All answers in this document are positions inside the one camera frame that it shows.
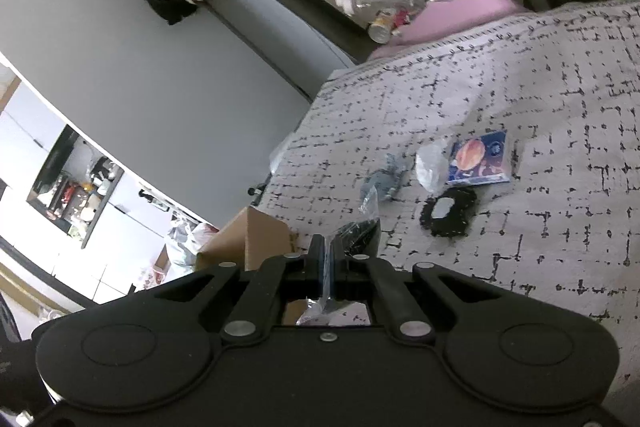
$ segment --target gray wall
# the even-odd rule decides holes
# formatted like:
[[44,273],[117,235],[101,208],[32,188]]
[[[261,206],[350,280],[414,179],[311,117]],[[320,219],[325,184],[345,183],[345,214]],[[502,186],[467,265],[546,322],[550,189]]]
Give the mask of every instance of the gray wall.
[[308,103],[213,15],[144,0],[0,0],[0,51],[155,188],[222,226]]

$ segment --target patterned blanket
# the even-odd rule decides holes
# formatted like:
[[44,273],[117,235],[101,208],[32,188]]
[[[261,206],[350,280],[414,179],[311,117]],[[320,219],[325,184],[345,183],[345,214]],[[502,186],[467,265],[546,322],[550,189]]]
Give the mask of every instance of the patterned blanket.
[[298,230],[304,250],[357,216],[362,181],[386,153],[413,158],[436,137],[507,130],[513,180],[477,189],[466,237],[420,228],[426,193],[412,171],[380,205],[380,255],[601,321],[621,355],[609,405],[640,425],[638,103],[640,0],[513,16],[325,84],[260,208]]

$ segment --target cardboard box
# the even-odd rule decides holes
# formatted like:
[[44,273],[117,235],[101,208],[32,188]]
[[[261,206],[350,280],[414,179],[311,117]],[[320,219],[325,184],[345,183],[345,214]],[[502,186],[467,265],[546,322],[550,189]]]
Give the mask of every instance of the cardboard box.
[[[257,270],[268,257],[295,251],[289,227],[275,217],[248,206],[204,246],[196,270],[233,261],[245,270]],[[306,311],[306,301],[287,304],[282,323],[295,325]]]

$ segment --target clear plastic bottle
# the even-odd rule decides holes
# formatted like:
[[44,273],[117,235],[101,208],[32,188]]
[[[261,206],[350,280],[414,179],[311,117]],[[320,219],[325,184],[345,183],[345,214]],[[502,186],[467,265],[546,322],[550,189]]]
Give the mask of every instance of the clear plastic bottle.
[[335,0],[335,4],[350,17],[357,14],[369,21],[371,39],[386,44],[395,27],[396,15],[404,14],[410,19],[424,9],[426,0]]

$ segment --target silver bolt head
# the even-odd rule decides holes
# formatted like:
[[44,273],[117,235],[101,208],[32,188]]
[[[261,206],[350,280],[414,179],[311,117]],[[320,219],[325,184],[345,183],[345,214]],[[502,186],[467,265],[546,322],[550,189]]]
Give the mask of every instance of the silver bolt head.
[[406,337],[424,337],[431,333],[431,326],[422,321],[408,321],[400,326],[400,333]]
[[232,337],[247,337],[254,331],[255,324],[249,321],[232,321],[225,326],[225,333]]
[[323,342],[335,342],[338,340],[338,335],[332,333],[331,331],[325,331],[320,334],[320,340]]

